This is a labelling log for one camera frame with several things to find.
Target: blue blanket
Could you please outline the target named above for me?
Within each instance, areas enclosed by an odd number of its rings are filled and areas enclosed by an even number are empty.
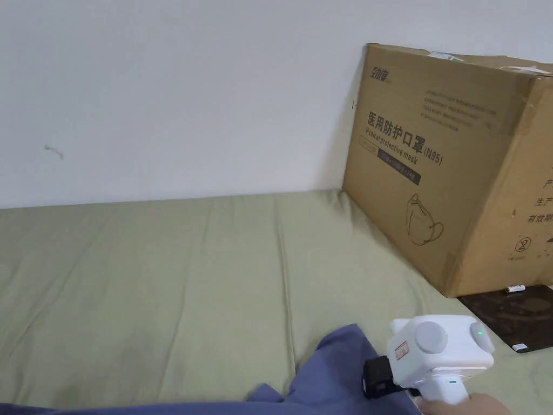
[[[127,408],[57,410],[0,404],[4,415],[420,415],[404,392],[378,400],[363,395],[366,359],[377,353],[356,324],[342,327],[319,343],[298,371],[286,397],[261,385],[247,402],[157,404]]]

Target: white handheld device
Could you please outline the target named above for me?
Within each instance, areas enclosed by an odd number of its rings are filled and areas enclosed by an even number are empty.
[[[391,323],[387,357],[394,384],[429,401],[468,399],[464,381],[493,365],[486,326],[466,315],[422,315]]]

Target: green mattress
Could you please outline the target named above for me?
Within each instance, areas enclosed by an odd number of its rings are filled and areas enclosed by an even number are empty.
[[[357,323],[471,314],[435,291],[343,192],[0,211],[0,401],[56,408],[286,391]],[[515,414],[553,408],[553,349],[467,383]]]

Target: box logo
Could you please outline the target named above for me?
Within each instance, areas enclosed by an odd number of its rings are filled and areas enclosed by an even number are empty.
[[[382,69],[377,66],[375,66],[373,68],[373,71],[371,72],[371,78],[377,79],[382,82],[384,82],[387,77],[388,77],[388,71],[386,71],[386,69]]]

